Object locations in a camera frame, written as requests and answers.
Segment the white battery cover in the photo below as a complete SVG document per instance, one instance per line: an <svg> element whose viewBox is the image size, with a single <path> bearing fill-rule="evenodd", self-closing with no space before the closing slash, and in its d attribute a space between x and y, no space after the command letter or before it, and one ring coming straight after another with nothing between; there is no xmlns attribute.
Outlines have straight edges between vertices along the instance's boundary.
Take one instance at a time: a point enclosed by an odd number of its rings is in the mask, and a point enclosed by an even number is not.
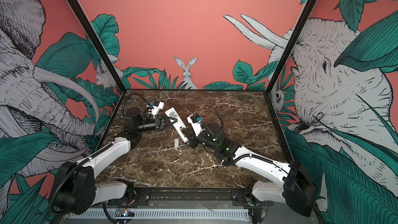
<svg viewBox="0 0 398 224"><path fill-rule="evenodd" d="M174 140L174 148L178 149L179 148L179 139Z"/></svg>

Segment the white remote control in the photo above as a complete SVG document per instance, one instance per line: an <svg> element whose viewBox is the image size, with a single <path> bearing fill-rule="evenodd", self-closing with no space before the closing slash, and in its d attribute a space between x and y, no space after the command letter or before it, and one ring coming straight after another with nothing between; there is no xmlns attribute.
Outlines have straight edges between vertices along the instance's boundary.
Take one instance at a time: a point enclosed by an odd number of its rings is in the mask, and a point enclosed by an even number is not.
<svg viewBox="0 0 398 224"><path fill-rule="evenodd" d="M182 121L180 116L178 115L177 111L172 107L169 110L166 110L165 114L168 117L172 117L172 118L177 119L177 122L173 123L173 127L175 128L175 130L179 134L181 140L184 143L187 143L189 141L188 138L181 132L181 129L186 128L186 125L184 124L184 122Z"/></svg>

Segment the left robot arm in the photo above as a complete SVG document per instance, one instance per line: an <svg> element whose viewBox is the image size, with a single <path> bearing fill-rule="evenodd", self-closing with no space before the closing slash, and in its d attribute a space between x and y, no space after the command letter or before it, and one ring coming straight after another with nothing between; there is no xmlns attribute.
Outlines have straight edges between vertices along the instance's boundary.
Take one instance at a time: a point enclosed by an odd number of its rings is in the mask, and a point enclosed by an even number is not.
<svg viewBox="0 0 398 224"><path fill-rule="evenodd" d="M158 115L152 111L147 118L145 113L134 107L123 114L125 125L112 142L77 162L66 162L59 168L48 199L50 214L82 214L90 207L113 199L126 198L128 185L121 181L96 184L95 179L119 157L133 150L142 138L142 133L168 128L165 124L180 121L178 114Z"/></svg>

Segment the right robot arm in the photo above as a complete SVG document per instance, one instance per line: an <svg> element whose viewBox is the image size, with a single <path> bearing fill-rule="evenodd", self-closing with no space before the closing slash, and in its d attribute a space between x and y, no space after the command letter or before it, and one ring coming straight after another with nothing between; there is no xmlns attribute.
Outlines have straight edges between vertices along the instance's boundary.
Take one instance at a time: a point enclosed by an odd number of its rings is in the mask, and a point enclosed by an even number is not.
<svg viewBox="0 0 398 224"><path fill-rule="evenodd" d="M296 213L309 217L315 211L317 186L308 169L295 161L291 164L279 162L250 151L241 144L227 138L217 124L199 124L199 127L182 128L191 148L199 144L214 150L222 166L237 166L248 169L277 185L273 201L282 200Z"/></svg>

